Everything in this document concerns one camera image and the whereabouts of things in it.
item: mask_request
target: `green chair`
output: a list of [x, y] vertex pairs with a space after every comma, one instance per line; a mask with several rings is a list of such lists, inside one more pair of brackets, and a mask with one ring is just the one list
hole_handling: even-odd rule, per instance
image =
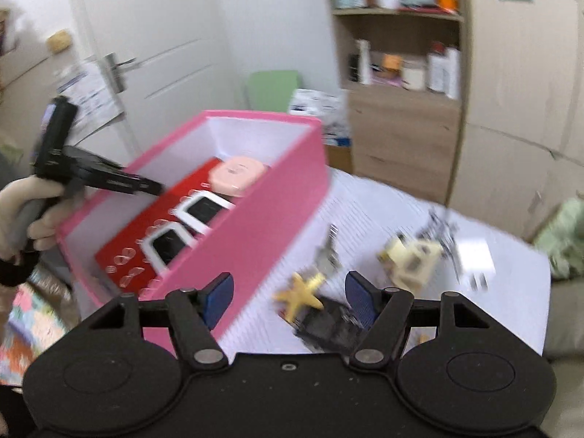
[[255, 72], [247, 81], [247, 97], [252, 110], [286, 113], [294, 91], [299, 88], [300, 74], [295, 70]]

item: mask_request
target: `shelf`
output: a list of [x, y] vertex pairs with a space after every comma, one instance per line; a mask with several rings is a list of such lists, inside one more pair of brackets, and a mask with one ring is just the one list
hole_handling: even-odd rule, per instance
[[459, 14], [449, 13], [430, 13], [422, 11], [410, 11], [404, 9], [385, 9], [385, 8], [349, 8], [333, 9], [332, 14], [335, 16], [355, 16], [355, 15], [393, 15], [393, 16], [418, 16], [423, 18], [434, 18], [435, 20], [449, 20], [463, 22], [464, 17]]
[[343, 89], [348, 89], [363, 96], [371, 96], [377, 99], [385, 97], [399, 98], [403, 103], [411, 104], [412, 106], [433, 107], [434, 109], [444, 110], [462, 110], [462, 102], [460, 100], [452, 100], [443, 94], [436, 94], [425, 90], [417, 92], [415, 90], [407, 90], [403, 87], [388, 86], [383, 84], [372, 84], [366, 86], [357, 82], [345, 81]]

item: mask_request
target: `pink box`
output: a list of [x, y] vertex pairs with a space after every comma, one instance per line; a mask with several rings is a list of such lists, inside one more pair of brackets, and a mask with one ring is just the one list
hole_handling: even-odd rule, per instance
[[[133, 162], [129, 172], [166, 187], [213, 156], [245, 155], [270, 167], [234, 209], [217, 218], [208, 235], [181, 252], [140, 300], [162, 299], [178, 288], [202, 288], [220, 273], [231, 272], [235, 295], [213, 332], [219, 338], [326, 195], [329, 177], [321, 133], [320, 121], [308, 116], [206, 111]], [[73, 274], [96, 308], [120, 290], [93, 256], [154, 200], [147, 194], [100, 191], [59, 230], [59, 244]], [[145, 330], [144, 337], [172, 350], [166, 330]]]

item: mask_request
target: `white table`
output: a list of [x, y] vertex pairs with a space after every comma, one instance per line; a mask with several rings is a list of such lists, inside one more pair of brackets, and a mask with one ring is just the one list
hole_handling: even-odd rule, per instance
[[[328, 196], [220, 339], [221, 347], [230, 358], [238, 351], [310, 352], [293, 335], [291, 326], [278, 316], [279, 306], [272, 296], [287, 288], [292, 273], [312, 263], [316, 248], [326, 237], [328, 225], [334, 223], [339, 228], [337, 250], [343, 268], [320, 292], [345, 301], [347, 272], [357, 270], [370, 281], [378, 281], [383, 271], [376, 252], [396, 231], [414, 234], [425, 226], [431, 208], [439, 212], [444, 210], [387, 185], [331, 170]], [[487, 241], [496, 277], [490, 282], [488, 292], [466, 290], [458, 285], [452, 267], [445, 263], [423, 297], [438, 300], [443, 291], [459, 291], [541, 354], [550, 302], [547, 258], [493, 227], [453, 211], [449, 216], [459, 227], [458, 239], [484, 238]]]

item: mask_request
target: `white glove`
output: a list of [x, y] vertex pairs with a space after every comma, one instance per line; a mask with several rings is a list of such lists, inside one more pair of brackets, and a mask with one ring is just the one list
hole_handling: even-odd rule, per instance
[[[11, 260], [18, 252], [8, 244], [7, 234], [22, 206], [33, 199], [50, 199], [60, 197], [65, 187], [55, 181], [29, 176], [11, 182], [0, 191], [0, 259]], [[51, 207], [42, 218], [35, 220], [28, 227], [28, 238], [34, 240], [38, 251], [48, 250], [56, 244], [55, 231], [60, 223], [73, 212], [73, 201], [66, 199]]]

